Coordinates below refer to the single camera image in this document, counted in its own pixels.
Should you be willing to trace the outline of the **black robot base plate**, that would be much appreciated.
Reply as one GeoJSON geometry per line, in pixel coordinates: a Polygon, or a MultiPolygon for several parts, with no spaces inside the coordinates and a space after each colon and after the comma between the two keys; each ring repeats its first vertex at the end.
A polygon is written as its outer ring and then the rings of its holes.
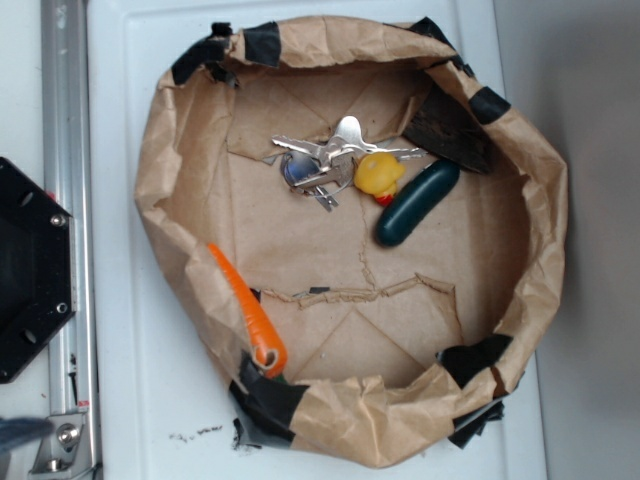
{"type": "Polygon", "coordinates": [[[1,159],[1,382],[14,381],[74,313],[71,216],[1,159]]]}

